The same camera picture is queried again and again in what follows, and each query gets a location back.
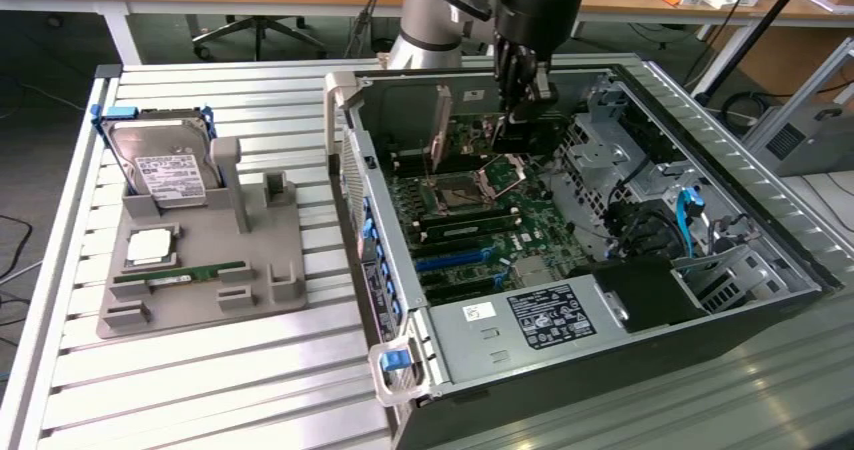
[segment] hard drive label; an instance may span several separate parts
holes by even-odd
[[[204,182],[192,154],[136,157],[136,166],[156,201],[204,197]]]
[[[568,285],[508,297],[507,303],[534,350],[596,334]]]

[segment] hard drive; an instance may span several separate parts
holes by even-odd
[[[129,193],[151,195],[161,208],[204,203],[222,177],[209,156],[215,138],[203,111],[111,109],[100,131],[116,155]]]

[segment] gray carpet floor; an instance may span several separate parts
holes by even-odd
[[[44,254],[56,205],[65,181],[71,153],[80,129],[80,111],[43,97],[37,92],[21,91],[16,82],[33,85],[83,106],[89,91],[91,76],[99,64],[119,63],[109,32],[103,19],[92,14],[64,14],[64,25],[45,24],[44,13],[4,12],[4,40],[0,45],[0,115],[19,110],[0,119],[0,214],[27,220],[33,234],[21,253],[17,268],[37,262]],[[223,16],[201,16],[203,27],[223,25]],[[145,63],[197,63],[192,52],[184,18],[168,15],[132,17],[132,30]],[[348,38],[351,20],[347,18],[308,18],[308,32],[328,46],[330,57],[340,58]],[[674,41],[659,48],[649,39]],[[378,19],[375,37],[396,36],[398,22]],[[560,48],[562,53],[635,52],[654,60],[682,80],[705,44],[685,38],[685,31],[657,25],[632,28],[626,24],[587,24],[579,40]],[[315,51],[302,43],[274,34],[264,41],[266,60],[315,58]],[[214,60],[220,62],[252,59],[254,34],[243,31],[208,44]],[[362,55],[371,54],[366,43]],[[719,95],[757,89],[741,74],[733,75]],[[24,227],[0,220],[0,272],[9,264]],[[28,298],[37,272],[31,272],[7,284],[4,291]],[[27,306],[12,302],[0,308],[0,325],[23,318]],[[23,324],[0,326],[0,337],[17,341]],[[0,342],[0,379],[12,368],[15,347]]]

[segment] aluminum slatted table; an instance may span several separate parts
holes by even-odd
[[[575,63],[583,58],[595,56]],[[636,57],[620,59],[642,67]],[[288,172],[310,305],[220,326],[97,338],[123,179],[84,121],[0,413],[1,448],[390,448],[323,150],[323,75],[344,68],[375,63],[125,67],[95,81],[91,104],[209,105],[219,134],[242,138],[243,183],[266,170]],[[851,315],[843,292],[722,358],[442,450],[815,445],[854,422]]]

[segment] circuit board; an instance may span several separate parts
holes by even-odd
[[[431,174],[424,170],[428,162],[420,162],[420,175],[395,174],[395,168],[406,169],[400,165],[387,172],[419,280],[434,305],[560,280],[588,263],[530,161],[490,153],[487,118],[451,119],[448,155],[471,157],[470,168]]]

